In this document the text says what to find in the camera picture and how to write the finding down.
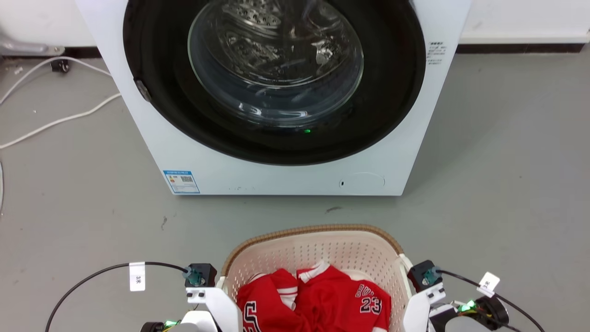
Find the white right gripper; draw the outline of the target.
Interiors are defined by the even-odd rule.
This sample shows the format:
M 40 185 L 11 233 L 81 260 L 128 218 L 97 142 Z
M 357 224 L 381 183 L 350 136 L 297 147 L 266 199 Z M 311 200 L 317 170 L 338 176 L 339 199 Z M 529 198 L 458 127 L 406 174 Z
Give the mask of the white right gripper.
M 444 332 L 445 325 L 458 316 L 452 304 L 436 306 L 444 298 L 443 287 L 430 287 L 412 296 L 402 319 L 403 332 Z

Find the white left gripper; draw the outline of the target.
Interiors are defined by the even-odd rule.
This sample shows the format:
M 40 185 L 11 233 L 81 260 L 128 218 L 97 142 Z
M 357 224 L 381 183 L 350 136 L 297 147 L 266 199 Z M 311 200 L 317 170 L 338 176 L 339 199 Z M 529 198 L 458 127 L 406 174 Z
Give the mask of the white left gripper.
M 183 317 L 183 332 L 241 332 L 242 311 L 216 287 L 186 288 L 187 301 L 197 309 Z

